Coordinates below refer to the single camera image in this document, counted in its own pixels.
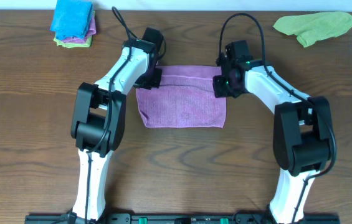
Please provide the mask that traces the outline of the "purple microfiber cloth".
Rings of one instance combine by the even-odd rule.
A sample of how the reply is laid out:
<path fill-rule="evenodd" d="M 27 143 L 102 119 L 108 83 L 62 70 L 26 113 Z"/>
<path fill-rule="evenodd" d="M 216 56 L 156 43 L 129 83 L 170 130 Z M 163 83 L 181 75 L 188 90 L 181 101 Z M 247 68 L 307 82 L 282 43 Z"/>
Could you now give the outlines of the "purple microfiber cloth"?
<path fill-rule="evenodd" d="M 219 67 L 162 66 L 159 88 L 136 90 L 138 110 L 147 128 L 222 128 L 226 99 L 216 98 L 213 77 Z"/>

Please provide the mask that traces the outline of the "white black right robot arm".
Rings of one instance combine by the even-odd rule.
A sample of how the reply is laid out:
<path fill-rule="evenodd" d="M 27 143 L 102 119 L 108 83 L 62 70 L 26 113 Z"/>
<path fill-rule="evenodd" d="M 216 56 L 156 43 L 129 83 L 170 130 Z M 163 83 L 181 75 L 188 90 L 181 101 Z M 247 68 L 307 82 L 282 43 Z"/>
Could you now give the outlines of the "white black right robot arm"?
<path fill-rule="evenodd" d="M 336 143 L 330 104 L 312 98 L 281 78 L 262 60 L 216 60 L 216 97 L 255 95 L 274 115 L 273 152 L 280 175 L 261 223 L 339 223 L 336 215 L 305 215 L 305 201 L 315 178 L 335 162 Z"/>

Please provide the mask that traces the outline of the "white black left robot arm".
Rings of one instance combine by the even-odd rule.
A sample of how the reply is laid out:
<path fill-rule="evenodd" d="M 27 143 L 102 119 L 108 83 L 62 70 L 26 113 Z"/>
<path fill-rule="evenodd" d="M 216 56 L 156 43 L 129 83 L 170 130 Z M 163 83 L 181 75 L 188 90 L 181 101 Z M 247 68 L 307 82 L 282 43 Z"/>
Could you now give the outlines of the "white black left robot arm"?
<path fill-rule="evenodd" d="M 123 138 L 127 95 L 133 87 L 159 86 L 161 70 L 156 65 L 165 47 L 161 37 L 131 38 L 105 76 L 79 86 L 70 133 L 78 148 L 80 174 L 69 223 L 97 223 L 103 218 L 108 166 Z"/>

